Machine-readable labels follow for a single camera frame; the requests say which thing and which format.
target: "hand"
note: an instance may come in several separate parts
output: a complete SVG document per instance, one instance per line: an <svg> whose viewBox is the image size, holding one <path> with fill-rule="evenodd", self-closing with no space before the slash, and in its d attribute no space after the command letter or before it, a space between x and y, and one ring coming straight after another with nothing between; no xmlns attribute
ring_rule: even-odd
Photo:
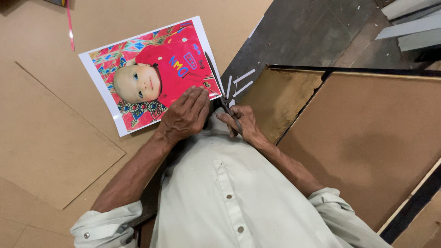
<svg viewBox="0 0 441 248"><path fill-rule="evenodd" d="M171 145L200 133L209 105L208 90L204 86L188 88L164 113L156 133L164 136Z"/></svg>
<svg viewBox="0 0 441 248"><path fill-rule="evenodd" d="M243 140L250 143L252 146L255 146L258 142L267 141L266 137L260 132L259 126L256 124L256 118L254 117L253 110L250 106L234 105L230 107L230 111L231 114L236 115L237 120L242 127ZM233 127L235 130L238 130L234 119L227 113L218 113L216 114L216 117L228 125L230 137L233 138L234 134L231 128Z"/></svg>

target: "pink strip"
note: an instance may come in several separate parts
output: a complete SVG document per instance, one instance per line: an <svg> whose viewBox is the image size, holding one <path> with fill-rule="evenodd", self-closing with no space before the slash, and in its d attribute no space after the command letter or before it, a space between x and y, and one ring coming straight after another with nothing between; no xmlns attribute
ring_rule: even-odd
<svg viewBox="0 0 441 248"><path fill-rule="evenodd" d="M69 8L69 0L66 0L66 8L67 8L67 19L69 19L69 36L71 37L71 48L72 48L72 51L75 51L74 35L72 33L71 9Z"/></svg>

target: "red shirt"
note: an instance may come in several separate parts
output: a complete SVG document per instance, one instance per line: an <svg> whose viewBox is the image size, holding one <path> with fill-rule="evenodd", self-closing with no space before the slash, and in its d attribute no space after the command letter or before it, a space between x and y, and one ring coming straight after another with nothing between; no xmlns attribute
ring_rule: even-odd
<svg viewBox="0 0 441 248"><path fill-rule="evenodd" d="M162 45L146 46L135 57L135 62L157 64L162 81L158 100L166 107L170 107L189 87L203 86L204 78L212 76L193 24L168 36Z"/></svg>

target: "person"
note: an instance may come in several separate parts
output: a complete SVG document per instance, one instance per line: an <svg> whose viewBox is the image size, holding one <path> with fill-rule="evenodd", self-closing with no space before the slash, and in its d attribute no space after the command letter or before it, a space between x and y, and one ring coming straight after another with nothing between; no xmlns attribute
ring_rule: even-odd
<svg viewBox="0 0 441 248"><path fill-rule="evenodd" d="M130 220L165 156L185 148L162 177L150 247L389 248L339 197L260 132L249 106L219 108L208 120L208 91L192 87L165 113L153 136L110 180L72 227L77 248L135 248Z"/></svg>
<svg viewBox="0 0 441 248"><path fill-rule="evenodd" d="M211 97L220 93L191 21L167 36L161 45L146 46L134 59L116 70L113 85L128 103L158 99L170 107L191 86L205 86Z"/></svg>

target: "shirt placket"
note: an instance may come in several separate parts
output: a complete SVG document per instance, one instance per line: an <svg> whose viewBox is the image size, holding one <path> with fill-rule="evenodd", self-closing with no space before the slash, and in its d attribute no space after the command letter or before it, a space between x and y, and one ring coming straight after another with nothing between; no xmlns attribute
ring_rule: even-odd
<svg viewBox="0 0 441 248"><path fill-rule="evenodd" d="M228 172L225 168L226 165L223 163L222 159L213 160L213 164L216 169L225 207L230 217L230 222L239 246L241 248L254 248L255 244L253 237L247 223L245 222L239 203L237 202L237 197L233 191Z"/></svg>

